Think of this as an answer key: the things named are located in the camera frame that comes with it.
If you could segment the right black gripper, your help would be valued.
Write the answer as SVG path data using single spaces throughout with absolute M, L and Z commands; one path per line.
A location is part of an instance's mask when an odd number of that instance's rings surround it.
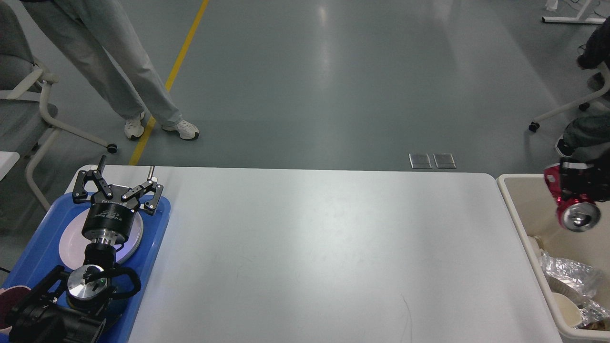
M 590 191 L 592 172 L 592 191 Z M 559 161 L 560 199 L 584 202 L 607 202 L 610 199 L 609 163 L 577 162 L 575 159 Z

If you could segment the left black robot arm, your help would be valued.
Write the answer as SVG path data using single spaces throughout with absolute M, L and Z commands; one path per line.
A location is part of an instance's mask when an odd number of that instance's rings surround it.
M 125 343 L 169 221 L 154 167 L 109 184 L 105 161 L 80 170 L 1 287 L 3 343 Z

